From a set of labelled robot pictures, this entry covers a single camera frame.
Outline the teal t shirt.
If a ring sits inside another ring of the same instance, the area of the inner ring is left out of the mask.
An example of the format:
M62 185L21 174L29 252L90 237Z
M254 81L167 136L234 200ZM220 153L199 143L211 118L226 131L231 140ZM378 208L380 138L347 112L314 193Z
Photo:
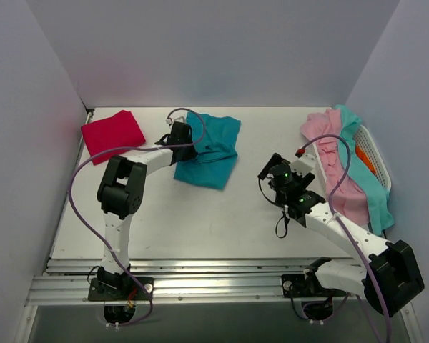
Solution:
M195 145L197 156L177 163L174 179L198 187L223 190L237 162L235 145L241 121L230 116L215 117L187 113L192 139L203 139Z

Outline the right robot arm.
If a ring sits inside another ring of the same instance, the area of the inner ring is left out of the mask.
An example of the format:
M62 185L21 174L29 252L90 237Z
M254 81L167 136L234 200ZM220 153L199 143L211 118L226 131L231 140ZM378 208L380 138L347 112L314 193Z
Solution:
M378 313L392 317L424 288L412 247L391 242L332 212L324 197L308 189L315 179L315 157L304 153L290 162L274 153L257 178L275 193L272 204L285 222L296 222L335 244L355 265L320 257L304 269L303 286L310 294L338 290L364 296Z

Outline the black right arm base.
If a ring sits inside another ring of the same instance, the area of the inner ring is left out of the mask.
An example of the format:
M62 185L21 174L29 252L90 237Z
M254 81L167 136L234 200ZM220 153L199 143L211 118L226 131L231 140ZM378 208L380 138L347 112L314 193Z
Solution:
M336 289L324 289L305 279L304 274L283 274L281 276L282 293L285 298L328 298L344 297L345 292Z

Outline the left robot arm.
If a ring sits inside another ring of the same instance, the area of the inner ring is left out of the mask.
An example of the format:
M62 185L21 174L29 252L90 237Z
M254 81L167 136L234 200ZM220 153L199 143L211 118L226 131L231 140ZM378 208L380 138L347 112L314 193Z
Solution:
M109 159L97 191L107 241L97 281L104 285L104 291L112 299L125 298L132 287L127 274L130 268L129 232L132 217L144 198L147 176L196 156L191 126L177 121L171 126L171 132L150 151L131 158L115 155Z

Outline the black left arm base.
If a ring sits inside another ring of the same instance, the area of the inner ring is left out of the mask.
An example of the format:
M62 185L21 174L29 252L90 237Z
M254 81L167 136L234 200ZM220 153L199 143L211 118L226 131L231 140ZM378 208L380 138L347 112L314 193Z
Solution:
M146 291L140 288L136 282L126 277L117 285L107 284L97 277L90 280L87 299L90 302L119 302L127 300L149 300L154 291L154 278L139 277Z

